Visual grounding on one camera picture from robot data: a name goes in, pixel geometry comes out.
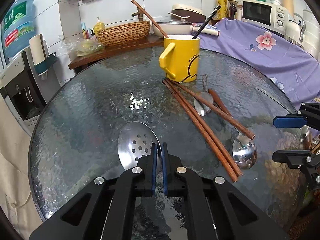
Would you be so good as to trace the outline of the yellow wrap roll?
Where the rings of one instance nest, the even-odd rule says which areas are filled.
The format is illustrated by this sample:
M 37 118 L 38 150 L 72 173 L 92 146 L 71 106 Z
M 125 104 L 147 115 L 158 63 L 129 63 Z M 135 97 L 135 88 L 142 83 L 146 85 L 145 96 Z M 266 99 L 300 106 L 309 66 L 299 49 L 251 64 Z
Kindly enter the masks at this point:
M 217 0 L 217 4 L 221 6 L 221 8 L 217 12 L 217 18 L 222 19 L 227 14 L 227 0 Z

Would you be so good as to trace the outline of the woven basket sink bowl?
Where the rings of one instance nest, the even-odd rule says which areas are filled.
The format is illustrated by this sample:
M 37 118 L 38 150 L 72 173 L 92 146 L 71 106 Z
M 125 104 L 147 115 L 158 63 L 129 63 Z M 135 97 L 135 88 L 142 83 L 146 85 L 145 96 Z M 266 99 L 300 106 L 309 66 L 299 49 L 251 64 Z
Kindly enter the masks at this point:
M 146 38 L 150 32 L 149 21 L 139 21 L 105 28 L 97 38 L 104 46 L 118 46 Z

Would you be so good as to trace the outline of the perforated steel skimmer ladle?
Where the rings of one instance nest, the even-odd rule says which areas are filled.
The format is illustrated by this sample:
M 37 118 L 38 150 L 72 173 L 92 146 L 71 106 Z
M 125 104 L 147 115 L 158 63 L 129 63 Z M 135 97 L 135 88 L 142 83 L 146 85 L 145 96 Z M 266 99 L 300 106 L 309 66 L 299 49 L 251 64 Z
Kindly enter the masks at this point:
M 126 124 L 118 137 L 118 156 L 125 170 L 137 166 L 141 157 L 151 154 L 152 144 L 160 145 L 153 130 L 138 121 Z

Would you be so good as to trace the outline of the yellow duck mug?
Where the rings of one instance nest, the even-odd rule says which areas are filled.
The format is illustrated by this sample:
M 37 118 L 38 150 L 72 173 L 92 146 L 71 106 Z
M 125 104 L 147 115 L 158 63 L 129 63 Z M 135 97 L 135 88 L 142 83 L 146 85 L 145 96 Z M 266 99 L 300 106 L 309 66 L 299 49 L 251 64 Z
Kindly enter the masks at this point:
M 192 35 L 164 37 L 164 51 L 159 66 L 169 80 L 184 83 L 197 79 L 200 55 L 200 38 Z

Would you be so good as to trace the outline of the water dispenser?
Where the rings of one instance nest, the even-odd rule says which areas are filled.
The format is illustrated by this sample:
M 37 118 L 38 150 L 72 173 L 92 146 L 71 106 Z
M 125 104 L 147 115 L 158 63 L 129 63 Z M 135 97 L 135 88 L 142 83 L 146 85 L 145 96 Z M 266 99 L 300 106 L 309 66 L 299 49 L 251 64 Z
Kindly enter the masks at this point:
M 29 47 L 20 51 L 1 74 L 1 96 L 22 129 L 31 136 L 54 94 L 60 89 L 53 65 L 55 53 L 34 65 Z

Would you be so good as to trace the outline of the wooden counter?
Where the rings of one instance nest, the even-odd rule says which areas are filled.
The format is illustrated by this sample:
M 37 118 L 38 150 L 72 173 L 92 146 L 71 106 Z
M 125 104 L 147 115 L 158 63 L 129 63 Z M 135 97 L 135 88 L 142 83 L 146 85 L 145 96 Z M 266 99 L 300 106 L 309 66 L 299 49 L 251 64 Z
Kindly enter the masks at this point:
M 141 40 L 136 40 L 134 42 L 129 42 L 124 45 L 105 47 L 103 50 L 97 51 L 95 53 L 85 55 L 82 57 L 77 57 L 69 65 L 70 70 L 74 70 L 76 74 L 91 66 L 92 64 L 119 54 L 127 53 L 136 49 L 152 48 L 163 46 L 163 38 L 156 35 L 150 34 L 146 38 Z

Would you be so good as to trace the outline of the brown wooden chopstick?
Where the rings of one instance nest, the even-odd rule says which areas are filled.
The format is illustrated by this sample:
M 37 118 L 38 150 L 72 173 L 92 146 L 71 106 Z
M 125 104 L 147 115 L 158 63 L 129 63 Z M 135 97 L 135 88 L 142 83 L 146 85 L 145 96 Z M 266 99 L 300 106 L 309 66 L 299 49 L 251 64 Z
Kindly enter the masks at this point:
M 218 107 L 214 106 L 212 103 L 210 103 L 206 99 L 200 97 L 195 92 L 193 92 L 192 90 L 188 89 L 187 87 L 185 87 L 185 86 L 183 86 L 183 85 L 181 85 L 179 83 L 176 83 L 174 81 L 170 81 L 170 83 L 175 85 L 175 86 L 177 86 L 177 87 L 179 87 L 183 91 L 185 91 L 188 94 L 190 94 L 191 96 L 193 96 L 195 99 L 199 100 L 201 103 L 205 104 L 213 112 L 215 112 L 217 115 L 221 116 L 221 118 L 223 118 L 226 121 L 228 121 L 230 124 L 232 124 L 235 128 L 237 128 L 241 133 L 243 133 L 249 139 L 253 140 L 255 138 L 255 134 L 252 131 L 248 130 L 245 126 L 243 126 L 240 122 L 238 122 L 238 120 L 235 120 L 230 115 L 226 114 L 225 112 L 223 112 Z
M 149 13 L 141 7 L 135 0 L 131 0 L 131 2 L 156 26 L 156 28 L 163 34 L 164 37 L 169 38 L 167 33 L 160 27 L 160 25 L 149 15 Z
M 177 91 L 173 85 L 170 83 L 170 81 L 168 79 L 166 79 L 167 82 L 169 83 L 169 85 L 172 86 L 172 88 L 174 89 L 174 91 L 182 98 L 183 102 L 185 102 L 187 104 L 187 106 L 190 108 L 191 112 L 196 116 L 197 120 L 200 122 L 200 124 L 204 127 L 204 129 L 207 131 L 207 133 L 210 135 L 210 137 L 212 138 L 212 140 L 215 142 L 216 146 L 219 148 L 219 150 L 221 151 L 221 153 L 223 154 L 223 156 L 225 157 L 225 159 L 228 161 L 229 165 L 231 165 L 231 167 L 233 168 L 233 170 L 235 171 L 236 175 L 238 176 L 238 178 L 240 176 L 242 176 L 243 172 L 240 170 L 240 168 L 236 165 L 235 161 L 232 159 L 231 155 L 229 154 L 229 152 L 225 149 L 224 145 L 222 144 L 222 142 L 217 138 L 217 136 L 213 133 L 213 131 L 211 130 L 211 128 L 207 125 L 207 123 L 202 119 L 202 117 L 200 115 L 198 115 L 197 111 L 193 108 L 193 106 L 191 106 L 191 104 L 185 100 L 185 98 L 179 93 L 179 91 Z
M 174 91 L 171 85 L 167 82 L 167 80 L 164 80 L 163 83 L 166 85 L 166 87 L 170 90 L 172 95 L 175 97 L 175 99 L 180 103 L 180 105 L 184 108 L 185 112 L 189 115 L 189 118 L 192 120 L 194 125 L 197 127 L 199 132 L 202 134 L 208 145 L 210 146 L 211 150 L 215 153 L 216 157 L 219 159 L 220 163 L 223 165 L 225 170 L 227 171 L 228 175 L 230 176 L 232 182 L 235 182 L 238 180 L 238 176 L 236 175 L 235 171 L 229 165 L 228 161 L 225 159 L 219 148 L 216 146 L 215 142 L 212 140 L 210 135 L 207 133 L 207 131 L 204 129 L 204 127 L 200 124 L 200 122 L 197 120 L 196 116 L 191 112 L 190 108 L 187 106 L 185 102 L 183 102 L 182 98 Z

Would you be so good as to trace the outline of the round glass table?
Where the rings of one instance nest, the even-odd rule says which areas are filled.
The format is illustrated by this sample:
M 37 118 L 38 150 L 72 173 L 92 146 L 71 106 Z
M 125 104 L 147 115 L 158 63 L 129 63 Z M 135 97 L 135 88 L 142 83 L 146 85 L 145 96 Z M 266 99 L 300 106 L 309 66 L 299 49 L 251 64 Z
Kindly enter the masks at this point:
M 163 48 L 146 48 L 100 61 L 68 81 L 40 115 L 29 147 L 31 194 L 48 219 L 97 176 L 123 172 L 117 151 L 121 129 L 147 124 L 169 153 L 200 176 L 227 176 L 189 116 L 163 85 Z M 268 77 L 232 57 L 200 52 L 198 75 L 208 75 L 232 116 L 255 134 L 255 165 L 235 183 L 247 198 L 288 230 L 302 207 L 306 182 L 299 170 L 275 163 L 277 150 L 299 148 L 298 129 L 278 129 L 275 116 L 294 113 Z

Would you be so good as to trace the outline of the brass faucet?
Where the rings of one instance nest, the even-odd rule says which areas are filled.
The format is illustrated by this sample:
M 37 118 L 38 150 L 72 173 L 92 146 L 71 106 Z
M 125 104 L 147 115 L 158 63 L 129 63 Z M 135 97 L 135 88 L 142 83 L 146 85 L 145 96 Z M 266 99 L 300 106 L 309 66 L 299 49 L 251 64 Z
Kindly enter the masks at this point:
M 132 13 L 131 16 L 132 17 L 137 16 L 139 21 L 144 21 L 144 14 L 139 8 L 137 8 L 137 12 Z

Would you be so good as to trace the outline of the white microwave oven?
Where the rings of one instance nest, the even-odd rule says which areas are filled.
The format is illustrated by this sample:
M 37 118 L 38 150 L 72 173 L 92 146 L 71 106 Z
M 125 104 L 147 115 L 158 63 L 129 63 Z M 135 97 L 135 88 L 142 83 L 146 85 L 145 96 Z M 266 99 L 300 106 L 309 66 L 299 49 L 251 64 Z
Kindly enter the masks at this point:
M 289 20 L 293 20 L 293 17 L 281 5 L 256 0 L 242 2 L 242 21 L 244 22 L 283 34 Z

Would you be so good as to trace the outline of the brown glass bottle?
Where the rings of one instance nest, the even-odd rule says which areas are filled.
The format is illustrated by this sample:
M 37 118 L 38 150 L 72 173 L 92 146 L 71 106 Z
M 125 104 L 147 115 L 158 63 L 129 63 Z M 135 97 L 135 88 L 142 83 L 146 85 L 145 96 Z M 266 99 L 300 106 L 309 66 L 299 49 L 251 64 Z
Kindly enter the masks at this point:
M 229 3 L 230 3 L 230 7 L 229 7 L 229 19 L 230 20 L 234 20 L 236 19 L 236 12 L 237 12 L 237 9 L 236 9 L 236 5 L 237 5 L 237 1 L 235 0 L 228 0 Z

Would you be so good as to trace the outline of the black chopstick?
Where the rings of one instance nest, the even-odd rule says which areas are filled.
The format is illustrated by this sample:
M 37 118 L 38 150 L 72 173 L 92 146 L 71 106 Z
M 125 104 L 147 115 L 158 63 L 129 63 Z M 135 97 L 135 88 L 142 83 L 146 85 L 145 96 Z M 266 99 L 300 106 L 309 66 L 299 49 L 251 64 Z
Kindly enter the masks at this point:
M 211 19 L 217 14 L 217 12 L 220 10 L 221 5 L 217 5 L 214 9 L 214 11 L 212 12 L 212 14 L 206 19 L 206 21 L 199 27 L 199 29 L 197 29 L 196 34 L 193 36 L 193 39 L 196 39 L 199 34 L 203 31 L 203 29 L 207 26 L 207 24 L 211 21 Z

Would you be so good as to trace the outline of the plastic bag with fruit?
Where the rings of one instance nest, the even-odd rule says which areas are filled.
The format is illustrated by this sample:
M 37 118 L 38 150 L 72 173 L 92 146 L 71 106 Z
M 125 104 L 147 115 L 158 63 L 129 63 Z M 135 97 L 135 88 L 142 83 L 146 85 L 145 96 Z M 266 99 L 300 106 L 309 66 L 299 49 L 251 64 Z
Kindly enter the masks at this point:
M 104 49 L 104 45 L 94 39 L 85 39 L 80 36 L 71 36 L 61 40 L 59 48 L 56 50 L 56 54 L 62 55 L 72 55 L 77 57 L 83 57 L 91 55 L 95 52 Z

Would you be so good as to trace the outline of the cream pan with lid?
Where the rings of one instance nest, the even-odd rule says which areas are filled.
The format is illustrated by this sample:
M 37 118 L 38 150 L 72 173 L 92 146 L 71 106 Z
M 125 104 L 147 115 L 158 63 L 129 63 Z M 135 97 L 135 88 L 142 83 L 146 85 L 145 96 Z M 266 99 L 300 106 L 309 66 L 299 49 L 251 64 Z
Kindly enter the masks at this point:
M 191 35 L 192 33 L 197 32 L 200 29 L 200 27 L 197 27 L 196 25 L 191 23 L 163 22 L 158 23 L 158 25 L 167 35 Z M 217 29 L 204 28 L 201 33 L 219 36 L 220 31 Z

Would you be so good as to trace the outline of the steel soup ladle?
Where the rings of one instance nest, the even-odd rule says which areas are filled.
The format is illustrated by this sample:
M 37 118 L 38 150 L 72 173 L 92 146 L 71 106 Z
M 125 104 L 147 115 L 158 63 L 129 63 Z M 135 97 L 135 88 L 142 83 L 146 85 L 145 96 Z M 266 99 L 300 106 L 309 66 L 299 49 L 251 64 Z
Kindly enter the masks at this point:
M 231 113 L 218 94 L 212 89 L 208 89 L 208 93 L 213 97 L 213 100 L 218 107 L 232 118 Z M 242 134 L 236 127 L 235 129 L 238 132 L 238 136 L 233 142 L 233 159 L 241 169 L 248 170 L 253 167 L 257 160 L 257 148 L 253 140 Z

